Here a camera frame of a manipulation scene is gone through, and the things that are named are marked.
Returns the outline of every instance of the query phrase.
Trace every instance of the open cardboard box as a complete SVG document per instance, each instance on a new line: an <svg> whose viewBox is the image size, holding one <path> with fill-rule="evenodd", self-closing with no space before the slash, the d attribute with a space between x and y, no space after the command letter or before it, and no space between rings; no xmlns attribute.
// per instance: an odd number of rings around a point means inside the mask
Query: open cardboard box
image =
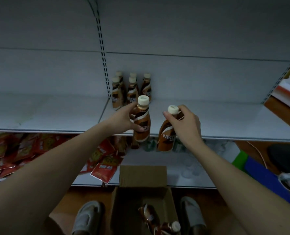
<svg viewBox="0 0 290 235"><path fill-rule="evenodd" d="M178 221L165 166L120 166L120 186L112 193L110 228L113 234L150 235L138 208L154 206L160 223Z"/></svg>

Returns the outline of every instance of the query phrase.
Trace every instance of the slipper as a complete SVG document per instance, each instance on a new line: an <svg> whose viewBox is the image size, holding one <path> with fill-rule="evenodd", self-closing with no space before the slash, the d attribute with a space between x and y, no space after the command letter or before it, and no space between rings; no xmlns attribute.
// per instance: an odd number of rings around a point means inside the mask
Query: slipper
<svg viewBox="0 0 290 235"><path fill-rule="evenodd" d="M202 225L206 227L202 212L197 202L188 196L180 200L181 221L182 221L182 235L188 235L190 230Z"/></svg>
<svg viewBox="0 0 290 235"><path fill-rule="evenodd" d="M89 235L97 235L102 215L102 204L98 201L87 202L80 208L75 218L72 234L85 231Z"/></svg>

